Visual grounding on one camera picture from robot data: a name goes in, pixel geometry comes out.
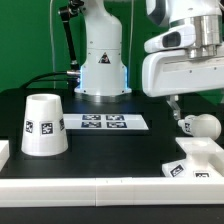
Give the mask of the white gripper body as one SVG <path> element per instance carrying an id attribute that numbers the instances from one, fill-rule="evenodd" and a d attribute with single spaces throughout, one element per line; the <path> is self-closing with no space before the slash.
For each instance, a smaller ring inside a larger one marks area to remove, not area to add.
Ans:
<path id="1" fill-rule="evenodd" d="M 224 49 L 216 56 L 190 60 L 185 50 L 148 55 L 142 66 L 142 89 L 149 97 L 224 88 Z"/>

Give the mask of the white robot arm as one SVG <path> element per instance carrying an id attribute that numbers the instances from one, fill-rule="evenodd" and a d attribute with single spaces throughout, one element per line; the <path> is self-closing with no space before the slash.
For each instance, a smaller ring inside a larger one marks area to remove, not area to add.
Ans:
<path id="1" fill-rule="evenodd" d="M 129 94 L 121 23 L 104 0 L 83 2 L 87 50 L 75 92 L 97 102 Z M 154 24 L 169 30 L 144 44 L 142 89 L 149 97 L 167 96 L 178 117 L 176 95 L 224 88 L 220 0 L 146 0 L 146 10 Z"/>

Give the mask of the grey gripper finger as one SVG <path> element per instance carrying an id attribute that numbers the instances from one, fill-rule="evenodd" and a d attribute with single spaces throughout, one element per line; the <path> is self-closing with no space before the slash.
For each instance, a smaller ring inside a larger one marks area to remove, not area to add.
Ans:
<path id="1" fill-rule="evenodd" d="M 173 112 L 173 117 L 175 120 L 181 119 L 181 109 L 178 105 L 179 97 L 177 95 L 170 95 L 166 97 L 166 101 Z"/>

